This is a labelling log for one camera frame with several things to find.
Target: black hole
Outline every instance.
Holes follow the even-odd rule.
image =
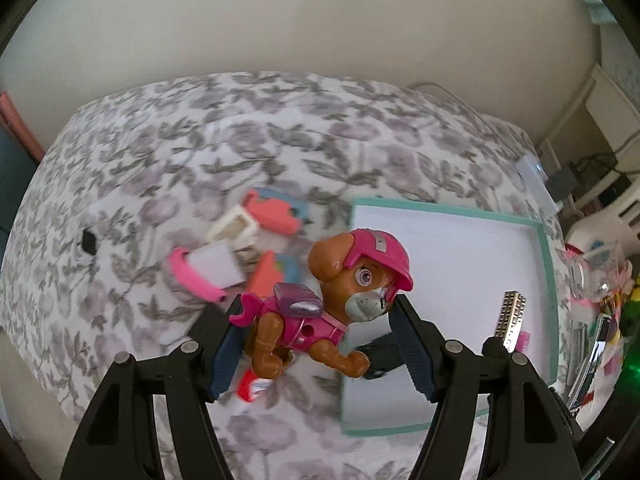
[[[107,392],[86,440],[92,446],[114,446],[118,443],[118,412],[120,385],[114,384]]]
[[[524,440],[527,444],[551,444],[556,432],[551,425],[542,402],[531,383],[524,384]]]
[[[635,206],[637,203],[638,203],[638,200],[634,200],[634,201],[631,203],[631,205],[630,205],[629,207],[627,207],[627,208],[626,208],[622,213],[620,213],[618,216],[619,216],[620,218],[622,218],[622,217],[623,217],[624,215],[626,215],[629,211],[631,211],[631,208],[632,208],[633,206]]]
[[[98,251],[96,241],[95,235],[91,231],[82,230],[82,250],[85,253],[95,256]]]

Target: metal screw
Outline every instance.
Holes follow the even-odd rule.
[[[185,354],[193,354],[198,349],[198,343],[193,339],[190,341],[185,341],[180,345],[180,350],[182,350]]]
[[[527,356],[524,354],[521,354],[520,352],[514,352],[513,355],[511,356],[511,359],[513,359],[513,362],[516,363],[517,365],[525,365],[527,364],[527,362],[529,362],[529,360],[527,359]]]
[[[462,352],[462,343],[460,341],[456,341],[455,339],[451,339],[444,343],[444,348],[452,354],[459,354]]]
[[[130,357],[131,354],[129,352],[118,352],[113,358],[113,362],[117,365],[123,365],[129,360]]]

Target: metal comb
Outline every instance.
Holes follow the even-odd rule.
[[[504,293],[500,317],[495,326],[494,336],[502,339],[502,344],[507,352],[516,349],[520,327],[522,326],[522,314],[526,298],[516,290],[509,290]]]

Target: floral bedspread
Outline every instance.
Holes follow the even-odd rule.
[[[310,204],[311,222],[287,248],[301,261],[312,240],[347,228],[356,197],[538,219],[513,167],[532,150],[528,137],[485,119],[495,132],[462,106],[417,91],[271,72],[188,77],[91,102],[48,151],[18,212],[0,276],[0,324],[40,384],[79,420],[116,352],[148,358],[183,340],[202,303],[174,281],[166,256],[178,245],[202,245],[212,221],[252,186]],[[90,266],[75,250],[83,227],[99,242]],[[562,389],[569,295],[558,222],[545,230],[556,268]],[[167,478],[180,478],[166,412],[158,411]],[[302,356],[255,403],[228,394],[210,413],[238,479],[408,476],[423,433],[348,438],[337,411],[337,376]],[[475,478],[483,423],[465,479]]]

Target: dog's eye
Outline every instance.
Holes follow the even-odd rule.
[[[360,286],[369,286],[373,281],[373,274],[367,267],[360,267],[356,270],[356,283]]]

